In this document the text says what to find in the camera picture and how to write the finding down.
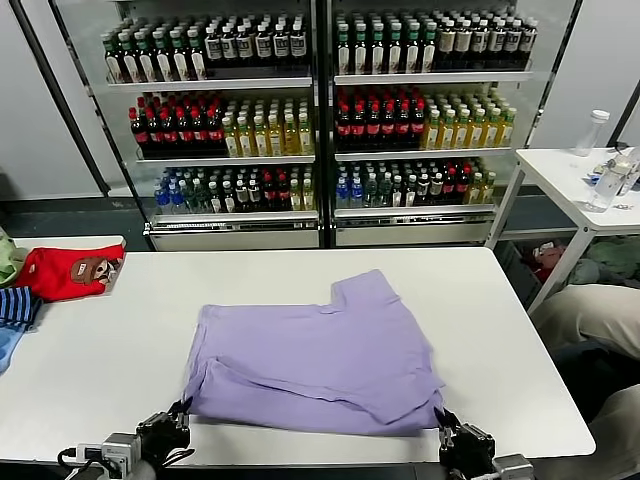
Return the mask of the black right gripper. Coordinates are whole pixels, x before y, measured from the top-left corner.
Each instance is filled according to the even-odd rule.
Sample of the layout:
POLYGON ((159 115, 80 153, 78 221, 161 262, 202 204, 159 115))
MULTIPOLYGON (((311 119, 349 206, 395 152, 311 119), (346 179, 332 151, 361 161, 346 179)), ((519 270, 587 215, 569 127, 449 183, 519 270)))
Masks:
POLYGON ((495 440, 474 425, 460 423, 448 409, 434 409, 439 430, 439 462, 449 472, 492 473, 495 440))

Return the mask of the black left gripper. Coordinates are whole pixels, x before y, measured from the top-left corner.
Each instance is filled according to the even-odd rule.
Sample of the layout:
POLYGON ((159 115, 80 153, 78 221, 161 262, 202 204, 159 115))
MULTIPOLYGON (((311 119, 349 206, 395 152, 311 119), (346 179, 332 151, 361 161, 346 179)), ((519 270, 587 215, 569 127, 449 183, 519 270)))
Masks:
POLYGON ((171 452, 189 447, 189 410, 192 402, 192 397, 177 400, 168 412, 158 412, 138 424, 142 460, 153 467, 160 467, 171 452))

